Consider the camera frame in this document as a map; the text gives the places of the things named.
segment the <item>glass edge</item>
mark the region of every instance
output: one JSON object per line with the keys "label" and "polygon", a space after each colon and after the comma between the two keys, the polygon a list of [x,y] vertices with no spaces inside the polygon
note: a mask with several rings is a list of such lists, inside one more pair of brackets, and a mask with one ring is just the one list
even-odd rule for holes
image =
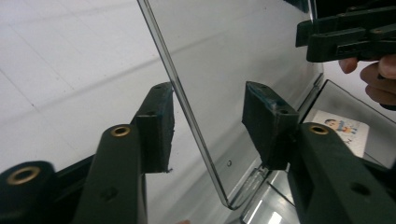
{"label": "glass edge", "polygon": [[225,190],[221,185],[219,175],[216,171],[215,165],[207,151],[204,138],[202,137],[201,131],[198,128],[197,122],[195,120],[194,115],[192,114],[190,104],[187,100],[187,97],[184,93],[184,90],[181,86],[180,80],[177,76],[177,71],[175,66],[173,65],[171,56],[169,54],[168,49],[166,48],[165,42],[163,40],[160,28],[158,27],[157,22],[155,21],[154,14],[151,10],[148,0],[137,0],[142,14],[145,18],[148,29],[151,33],[151,37],[154,40],[155,46],[160,53],[160,56],[163,61],[163,66],[171,80],[172,86],[175,89],[175,93],[177,95],[177,99],[180,102],[181,108],[183,109],[184,115],[186,116],[187,122],[190,125],[192,135],[194,136],[195,142],[200,149],[201,155],[204,159],[206,168],[210,174],[210,177],[213,181],[216,191],[220,197],[221,202],[228,208],[231,208],[228,198],[226,197]]}
{"label": "glass edge", "polygon": [[316,0],[309,0],[308,1],[308,7],[309,7],[309,14],[311,17],[311,21],[314,19],[318,18],[318,12],[317,12],[317,1]]}

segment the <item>sticker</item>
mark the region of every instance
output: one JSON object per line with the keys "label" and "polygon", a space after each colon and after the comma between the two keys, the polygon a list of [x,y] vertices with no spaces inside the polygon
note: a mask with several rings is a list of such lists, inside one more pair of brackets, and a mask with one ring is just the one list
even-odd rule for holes
{"label": "sticker", "polygon": [[315,122],[332,128],[355,156],[363,157],[369,134],[367,124],[316,109],[309,112],[304,122]]}

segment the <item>black bracket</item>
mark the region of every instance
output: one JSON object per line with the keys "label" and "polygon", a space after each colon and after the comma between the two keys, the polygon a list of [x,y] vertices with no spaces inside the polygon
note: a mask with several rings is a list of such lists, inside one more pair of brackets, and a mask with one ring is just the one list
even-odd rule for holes
{"label": "black bracket", "polygon": [[58,173],[30,161],[0,174],[0,223],[147,223],[145,174],[168,171],[172,85],[149,91],[131,124],[107,129],[96,154]]}
{"label": "black bracket", "polygon": [[306,59],[324,63],[371,59],[396,53],[396,6],[353,7],[342,14],[297,25],[296,47],[308,46]]}
{"label": "black bracket", "polygon": [[327,126],[299,124],[298,112],[259,83],[247,82],[243,122],[263,167],[290,165],[301,223],[396,223],[395,168],[362,162]]}

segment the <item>tiled floor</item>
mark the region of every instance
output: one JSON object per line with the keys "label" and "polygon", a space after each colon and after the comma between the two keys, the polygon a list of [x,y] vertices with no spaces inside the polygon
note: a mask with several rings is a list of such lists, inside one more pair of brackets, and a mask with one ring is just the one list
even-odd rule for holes
{"label": "tiled floor", "polygon": [[7,0],[0,15],[0,170],[91,155],[167,81],[135,1]]}

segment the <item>brass insert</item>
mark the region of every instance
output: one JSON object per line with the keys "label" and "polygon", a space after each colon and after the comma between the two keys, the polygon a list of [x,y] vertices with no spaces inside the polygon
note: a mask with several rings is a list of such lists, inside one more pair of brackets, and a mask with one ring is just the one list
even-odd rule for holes
{"label": "brass insert", "polygon": [[9,185],[20,185],[34,179],[40,173],[40,168],[36,166],[26,166],[17,171],[14,171],[7,178]]}
{"label": "brass insert", "polygon": [[115,137],[123,137],[130,132],[131,132],[131,129],[129,127],[121,126],[121,127],[117,127],[115,129],[111,130],[111,135],[113,135]]}
{"label": "brass insert", "polygon": [[309,127],[309,131],[311,131],[312,133],[316,133],[316,134],[328,134],[329,131],[321,126],[318,125],[311,125],[311,127]]}

